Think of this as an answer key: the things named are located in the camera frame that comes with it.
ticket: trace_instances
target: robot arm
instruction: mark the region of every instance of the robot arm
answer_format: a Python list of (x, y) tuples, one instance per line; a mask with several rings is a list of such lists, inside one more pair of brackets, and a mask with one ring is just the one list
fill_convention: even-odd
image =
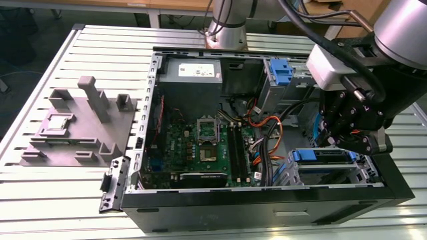
[[(284, 15), (309, 31), (284, 0), (216, 0), (208, 47), (244, 49), (245, 19), (277, 21)], [(392, 0), (367, 37), (329, 42), (307, 34), (317, 43), (307, 67), (323, 90), (320, 147), (333, 143), (365, 155), (392, 151), (385, 129), (427, 93), (425, 16), (427, 0)]]

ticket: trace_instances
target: motherboard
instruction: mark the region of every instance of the motherboard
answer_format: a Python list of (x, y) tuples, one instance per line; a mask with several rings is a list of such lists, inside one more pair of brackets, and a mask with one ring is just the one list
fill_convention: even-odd
[[(215, 134), (215, 142), (200, 141)], [(251, 141), (253, 130), (248, 126), (169, 124), (161, 157), (149, 159), (145, 184), (151, 189), (256, 186), (245, 151)]]

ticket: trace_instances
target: motherboard chip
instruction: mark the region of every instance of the motherboard chip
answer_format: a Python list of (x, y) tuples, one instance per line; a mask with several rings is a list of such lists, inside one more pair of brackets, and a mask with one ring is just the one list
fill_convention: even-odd
[(217, 148), (215, 145), (200, 146), (200, 162), (215, 162), (216, 161)]

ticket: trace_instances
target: black cable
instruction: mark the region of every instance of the black cable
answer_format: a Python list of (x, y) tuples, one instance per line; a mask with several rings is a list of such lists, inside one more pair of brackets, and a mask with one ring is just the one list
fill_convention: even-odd
[(216, 34), (223, 30), (224, 25), (225, 25), (227, 22), (228, 22), (228, 18), (229, 18), (229, 15), (231, 15), (231, 12), (232, 12), (232, 6), (233, 6), (233, 1), (232, 1), (232, 0), (229, 0), (229, 7), (228, 7), (228, 14), (227, 14), (227, 17), (225, 17), (225, 21), (224, 21), (223, 25), (220, 26), (219, 30), (216, 31), (216, 27), (219, 26), (219, 22), (220, 22), (220, 19), (221, 19), (224, 2), (225, 2), (225, 0), (221, 1), (220, 10), (219, 10), (219, 17), (217, 17), (217, 22), (216, 22), (215, 30), (213, 30), (213, 32), (211, 32), (211, 33), (208, 34), (208, 36), (216, 35)]
[(293, 10), (295, 10), (295, 12), (296, 12), (296, 14), (299, 16), (301, 16), (303, 18), (307, 18), (315, 24), (327, 24), (327, 25), (332, 25), (332, 26), (361, 27), (361, 25), (357, 22), (351, 22), (351, 21), (349, 22), (347, 22), (347, 21), (320, 21), (320, 20), (316, 20), (316, 16), (320, 16), (319, 18), (321, 19), (321, 18), (327, 18), (328, 17), (328, 16), (327, 17), (321, 17), (324, 15), (341, 13), (341, 12), (345, 12), (345, 11), (348, 11), (348, 14), (349, 14), (349, 10), (343, 10), (343, 11), (337, 11), (337, 12), (332, 12), (332, 13), (327, 13), (327, 14), (321, 14), (321, 15), (309, 15), (307, 7), (305, 7), (305, 4), (304, 4), (304, 0), (299, 0), (299, 5), (300, 5), (303, 13), (295, 8), (293, 5), (291, 5)]
[(188, 22), (185, 25), (181, 25), (179, 22), (175, 21), (173, 15), (165, 15), (165, 16), (167, 16), (168, 19), (180, 27), (180, 29), (187, 28), (187, 27), (189, 26), (189, 24), (192, 24), (192, 22), (193, 22), (193, 20), (195, 20), (195, 18), (196, 18), (196, 16), (193, 16), (193, 17), (191, 18), (189, 22)]
[(372, 92), (367, 94), (367, 98), (375, 102), (380, 103), (385, 99), (384, 87), (369, 71), (369, 69), (357, 61), (357, 59), (351, 56), (335, 43), (327, 40), (323, 36), (316, 34), (313, 30), (305, 25), (303, 19), (292, 9), (289, 3), (285, 0), (279, 0), (287, 17), (295, 24), (295, 26), (305, 33), (307, 37), (333, 56), (336, 57), (347, 67), (349, 67), (357, 74), (364, 78), (365, 83), (369, 85)]
[(240, 114), (239, 114), (239, 112), (237, 112), (237, 109), (236, 109), (236, 107), (233, 106), (233, 102), (235, 102), (235, 101), (233, 101), (232, 99), (229, 99), (228, 104), (229, 104), (231, 111), (232, 111), (232, 113), (236, 115), (236, 118), (240, 119), (240, 121), (247, 124), (248, 122), (243, 119), (243, 116), (240, 116)]
[[(295, 109), (297, 109), (300, 106), (303, 106), (307, 103), (319, 102), (319, 100), (320, 100), (319, 98), (308, 98), (305, 100), (300, 100), (300, 101), (295, 102), (291, 106), (288, 106), (285, 108), (285, 110), (280, 114), (280, 116), (279, 116), (280, 122), (284, 121), (284, 119), (295, 111)], [(259, 145), (259, 149), (257, 149), (259, 156), (260, 156), (260, 162), (264, 163), (265, 168), (267, 168), (265, 169), (265, 186), (267, 187), (273, 185), (273, 182), (272, 182), (272, 179), (271, 179), (271, 176), (273, 175), (273, 167), (272, 167), (272, 161), (269, 159), (269, 154), (268, 154), (268, 139), (269, 139), (269, 136), (272, 135), (272, 133), (275, 131), (276, 126), (277, 126), (277, 124), (272, 124), (269, 126), (267, 135), (264, 136), (264, 139), (263, 139), (263, 141), (261, 141), (261, 143)]]
[(203, 31), (205, 28), (205, 22), (207, 22), (207, 16), (208, 16), (208, 12), (209, 12), (209, 7), (212, 4), (212, 0), (208, 1), (207, 7), (205, 7), (205, 11), (204, 11), (204, 17), (203, 17), (203, 23), (201, 23), (201, 29), (197, 29), (197, 32), (204, 36), (205, 32)]
[(260, 165), (261, 165), (261, 171), (260, 171), (260, 186), (265, 186), (265, 178), (267, 178), (267, 161), (263, 153), (263, 143), (257, 145), (257, 152), (260, 157)]

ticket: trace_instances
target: floor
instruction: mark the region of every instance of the floor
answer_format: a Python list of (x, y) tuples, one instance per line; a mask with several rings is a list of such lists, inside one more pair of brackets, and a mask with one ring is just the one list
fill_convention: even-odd
[[(64, 42), (64, 39), (72, 29), (73, 24), (84, 23), (88, 25), (107, 25), (123, 27), (149, 27), (148, 16), (144, 14), (117, 13), (117, 12), (92, 12), (92, 11), (61, 11), (61, 19), (54, 19), (48, 9), (34, 9), (33, 19), (37, 25), (37, 32), (28, 36), (30, 45), (36, 51), (36, 58), (25, 65), (14, 66), (8, 64), (0, 58), (0, 79), (8, 85), (9, 92), (0, 94), (0, 140), (20, 112), (20, 109), (32, 93), (32, 90), (40, 80), (37, 73), (16, 73), (1, 76), (12, 72), (32, 71), (42, 73), (54, 57), (54, 54)], [(197, 16), (183, 16), (171, 18), (161, 16), (160, 24), (163, 28), (196, 30), (203, 25), (204, 18)], [(249, 20), (245, 24), (248, 33), (268, 34), (269, 29), (267, 21)], [(427, 96), (417, 101), (420, 107), (427, 110)]]

